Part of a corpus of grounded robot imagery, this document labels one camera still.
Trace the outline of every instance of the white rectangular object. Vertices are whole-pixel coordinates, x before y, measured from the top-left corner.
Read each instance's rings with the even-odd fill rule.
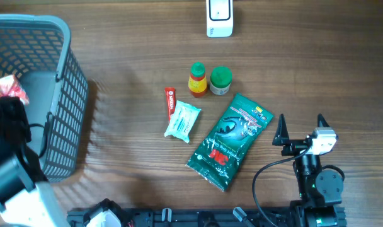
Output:
[[[234,28],[233,0],[206,0],[207,36],[228,37]]]

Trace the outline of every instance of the small spice jar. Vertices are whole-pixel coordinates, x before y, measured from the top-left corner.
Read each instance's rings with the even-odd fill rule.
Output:
[[[201,62],[196,62],[190,69],[189,76],[189,89],[190,93],[200,98],[207,92],[207,79],[205,78],[205,67]]]
[[[223,95],[229,91],[231,82],[231,70],[225,66],[218,66],[211,73],[210,90],[216,95]]]

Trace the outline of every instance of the basket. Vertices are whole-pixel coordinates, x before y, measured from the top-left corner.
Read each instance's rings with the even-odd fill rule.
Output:
[[[70,49],[67,24],[54,16],[0,15],[0,77],[14,74],[26,91],[32,141],[49,181],[76,165],[88,83]]]

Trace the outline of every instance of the wire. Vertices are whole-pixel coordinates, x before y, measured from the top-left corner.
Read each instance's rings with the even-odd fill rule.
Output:
[[[38,124],[38,123],[29,124],[29,127],[42,127],[42,128],[45,128],[45,126],[43,126],[41,124]]]
[[[334,166],[334,165],[325,165],[322,167],[322,170],[327,169],[327,168],[331,169],[331,170],[336,170],[341,175],[341,179],[344,181],[345,175],[344,175],[343,170],[341,170],[340,168],[338,168],[337,166]]]
[[[267,217],[267,215],[264,213],[264,211],[261,209],[260,205],[259,205],[259,201],[257,200],[257,196],[256,196],[256,190],[255,190],[255,185],[256,185],[256,179],[257,177],[259,176],[259,174],[261,172],[263,172],[264,170],[266,170],[267,168],[269,167],[272,167],[272,166],[275,166],[277,164],[281,164],[281,163],[285,163],[285,162],[288,162],[288,161],[292,161],[292,160],[296,160],[297,158],[300,158],[302,156],[304,156],[307,152],[308,152],[309,149],[306,149],[304,152],[302,152],[301,154],[295,156],[295,157],[291,157],[291,158],[286,158],[284,160],[280,160],[280,161],[275,161],[273,163],[270,163],[266,166],[264,166],[263,168],[261,168],[259,171],[257,171],[256,175],[254,175],[253,177],[253,183],[252,183],[252,192],[253,192],[253,199],[254,199],[254,202],[256,203],[256,206],[257,208],[259,209],[261,215],[263,215],[263,217],[270,223],[272,224],[274,227],[278,227],[276,224],[274,224],[270,218]]]

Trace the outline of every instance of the green bottle cap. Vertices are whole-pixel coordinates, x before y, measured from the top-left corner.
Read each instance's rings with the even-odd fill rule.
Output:
[[[205,67],[201,62],[196,62],[191,66],[190,72],[195,77],[202,77],[205,74]]]
[[[225,66],[218,66],[212,71],[210,80],[216,88],[226,88],[232,82],[232,72]]]

